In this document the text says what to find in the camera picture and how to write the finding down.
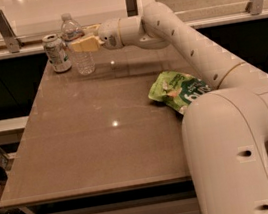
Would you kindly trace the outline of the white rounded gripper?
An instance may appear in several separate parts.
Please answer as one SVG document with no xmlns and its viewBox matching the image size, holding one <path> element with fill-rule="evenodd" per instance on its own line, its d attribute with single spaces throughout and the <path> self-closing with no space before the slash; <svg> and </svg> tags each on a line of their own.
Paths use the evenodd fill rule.
<svg viewBox="0 0 268 214">
<path fill-rule="evenodd" d="M 110 50 L 123 48 L 119 23 L 120 19 L 117 18 L 107 20 L 102 24 L 92 24 L 84 27 L 85 35 L 91 36 L 80 37 L 70 42 L 70 48 L 79 53 L 98 51 L 102 45 Z"/>
</svg>

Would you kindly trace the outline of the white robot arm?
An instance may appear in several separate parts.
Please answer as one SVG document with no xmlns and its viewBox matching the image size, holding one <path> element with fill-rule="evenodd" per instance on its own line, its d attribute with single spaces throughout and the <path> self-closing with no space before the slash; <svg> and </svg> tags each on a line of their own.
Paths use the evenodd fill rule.
<svg viewBox="0 0 268 214">
<path fill-rule="evenodd" d="M 188 106 L 182 122 L 201 214 L 268 214 L 268 74 L 155 1 L 140 16 L 88 27 L 71 45 L 78 52 L 173 45 L 211 88 Z"/>
</svg>

